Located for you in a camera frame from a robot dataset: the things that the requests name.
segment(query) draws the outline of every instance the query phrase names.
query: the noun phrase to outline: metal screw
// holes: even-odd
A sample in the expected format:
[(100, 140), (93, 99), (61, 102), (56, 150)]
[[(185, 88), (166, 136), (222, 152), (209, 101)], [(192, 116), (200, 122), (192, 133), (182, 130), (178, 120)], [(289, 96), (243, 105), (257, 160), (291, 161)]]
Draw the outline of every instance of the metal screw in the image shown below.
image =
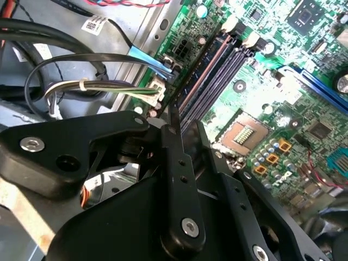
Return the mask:
[(244, 172), (244, 176), (245, 176), (247, 179), (251, 179), (251, 175), (250, 175), (248, 172)]
[(252, 247), (252, 249), (254, 251), (254, 254), (255, 254), (257, 260), (268, 261), (268, 256), (267, 256), (266, 252), (261, 247), (254, 245)]
[(39, 152), (45, 148), (45, 143), (39, 138), (26, 137), (21, 140), (20, 146), (25, 151)]
[(200, 230), (196, 222), (189, 218), (185, 218), (183, 219), (183, 221), (181, 221), (181, 227), (185, 234), (192, 238), (196, 238), (200, 233)]
[(143, 124), (144, 122), (140, 118), (134, 118), (136, 123)]
[(215, 151), (215, 155), (219, 158), (222, 159), (222, 154), (219, 151)]
[(176, 130), (173, 127), (169, 127), (168, 129), (171, 133), (176, 134)]

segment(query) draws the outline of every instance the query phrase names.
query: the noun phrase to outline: white cable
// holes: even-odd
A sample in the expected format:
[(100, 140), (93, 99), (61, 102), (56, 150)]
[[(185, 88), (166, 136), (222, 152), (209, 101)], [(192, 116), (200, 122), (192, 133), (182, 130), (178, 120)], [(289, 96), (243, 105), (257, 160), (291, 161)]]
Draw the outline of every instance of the white cable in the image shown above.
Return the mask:
[(48, 88), (48, 90), (45, 92), (45, 98), (47, 99), (46, 96), (47, 96), (47, 94), (49, 92), (51, 92), (52, 90), (54, 90), (55, 88), (57, 88), (57, 87), (59, 87), (59, 86), (61, 86), (63, 84), (66, 84), (66, 83), (78, 83), (78, 82), (79, 82), (78, 80), (66, 80), (64, 82), (55, 83), (50, 88)]

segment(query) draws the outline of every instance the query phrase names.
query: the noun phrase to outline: white connector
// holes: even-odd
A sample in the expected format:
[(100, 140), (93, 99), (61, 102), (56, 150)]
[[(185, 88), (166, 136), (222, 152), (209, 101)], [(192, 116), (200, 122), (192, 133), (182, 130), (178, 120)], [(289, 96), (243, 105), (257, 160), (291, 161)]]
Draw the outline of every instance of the white connector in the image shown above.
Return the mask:
[(141, 95), (141, 94), (132, 94), (132, 93), (127, 93), (127, 94), (135, 98), (141, 99), (142, 101), (148, 103), (152, 107), (155, 107), (157, 105), (157, 102), (161, 102), (164, 98), (165, 82), (161, 80), (160, 78), (158, 78), (157, 76), (155, 76), (150, 82), (148, 88), (157, 89), (158, 93), (154, 95)]
[(229, 33), (230, 31), (232, 31), (235, 28), (237, 23), (238, 23), (238, 18), (235, 17), (234, 15), (230, 15), (227, 18), (226, 22), (223, 23), (221, 30), (225, 33)]

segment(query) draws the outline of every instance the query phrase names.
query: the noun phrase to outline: white label sticker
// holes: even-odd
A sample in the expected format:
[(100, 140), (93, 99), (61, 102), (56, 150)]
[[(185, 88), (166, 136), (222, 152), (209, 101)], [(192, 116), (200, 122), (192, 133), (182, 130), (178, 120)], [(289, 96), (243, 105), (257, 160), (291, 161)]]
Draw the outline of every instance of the white label sticker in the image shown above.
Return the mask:
[(106, 17), (94, 15), (87, 19), (81, 29), (88, 33), (99, 35), (107, 20)]
[(18, 51), (15, 47), (12, 47), (13, 51), (15, 52), (18, 61), (20, 61), (20, 63), (23, 63), (25, 61), (28, 61), (22, 54), (20, 51)]
[(52, 53), (49, 50), (48, 45), (45, 45), (44, 43), (35, 43), (34, 46), (42, 56), (43, 60), (52, 59)]

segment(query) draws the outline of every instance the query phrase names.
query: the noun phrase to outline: integrated circuit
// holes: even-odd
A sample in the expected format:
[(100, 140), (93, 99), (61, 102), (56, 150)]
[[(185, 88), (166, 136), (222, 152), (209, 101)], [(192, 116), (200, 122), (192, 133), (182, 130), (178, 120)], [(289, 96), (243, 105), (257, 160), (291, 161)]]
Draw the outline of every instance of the integrated circuit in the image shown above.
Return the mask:
[(302, 0), (291, 12), (288, 24), (305, 36), (324, 15), (324, 9), (313, 0)]
[(319, 140), (322, 140), (330, 134), (331, 129), (324, 125), (322, 122), (316, 121), (314, 124), (312, 124), (312, 126), (310, 126), (308, 131), (312, 136), (316, 137)]
[(262, 12), (259, 9), (255, 9), (250, 17), (253, 18), (255, 21), (259, 21), (262, 16)]

